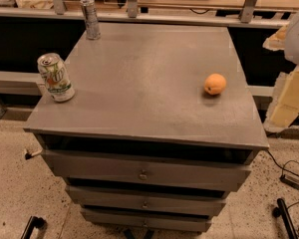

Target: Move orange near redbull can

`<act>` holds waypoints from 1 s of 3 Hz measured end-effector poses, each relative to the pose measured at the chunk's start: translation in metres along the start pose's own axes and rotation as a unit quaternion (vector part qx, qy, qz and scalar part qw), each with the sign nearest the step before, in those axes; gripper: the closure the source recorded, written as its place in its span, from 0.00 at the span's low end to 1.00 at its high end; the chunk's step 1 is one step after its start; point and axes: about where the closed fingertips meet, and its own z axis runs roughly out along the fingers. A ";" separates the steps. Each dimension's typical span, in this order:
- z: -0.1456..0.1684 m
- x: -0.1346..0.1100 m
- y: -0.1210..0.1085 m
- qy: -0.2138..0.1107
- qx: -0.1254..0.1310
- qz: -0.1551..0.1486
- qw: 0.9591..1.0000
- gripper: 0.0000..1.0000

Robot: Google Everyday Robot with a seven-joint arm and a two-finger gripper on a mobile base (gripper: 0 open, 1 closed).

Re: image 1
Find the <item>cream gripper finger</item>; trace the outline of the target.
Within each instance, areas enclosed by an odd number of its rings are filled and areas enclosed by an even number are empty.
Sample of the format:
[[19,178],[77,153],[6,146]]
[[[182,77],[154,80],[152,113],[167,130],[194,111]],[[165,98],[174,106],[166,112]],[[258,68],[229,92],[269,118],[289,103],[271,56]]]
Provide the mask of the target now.
[[291,73],[280,73],[273,89],[272,102],[263,123],[266,131],[281,132],[299,117],[299,66]]
[[272,34],[264,41],[262,47],[270,51],[283,51],[285,49],[287,29],[287,25],[282,26],[279,30],[277,30],[274,34]]

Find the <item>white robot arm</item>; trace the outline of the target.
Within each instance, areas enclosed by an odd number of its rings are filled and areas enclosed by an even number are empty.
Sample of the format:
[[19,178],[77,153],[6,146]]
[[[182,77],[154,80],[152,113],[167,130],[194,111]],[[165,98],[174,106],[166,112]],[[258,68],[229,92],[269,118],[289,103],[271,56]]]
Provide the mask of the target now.
[[289,24],[281,27],[263,43],[271,51],[282,50],[284,58],[296,65],[289,73],[280,73],[273,89],[264,127],[269,132],[280,132],[299,117],[299,11]]

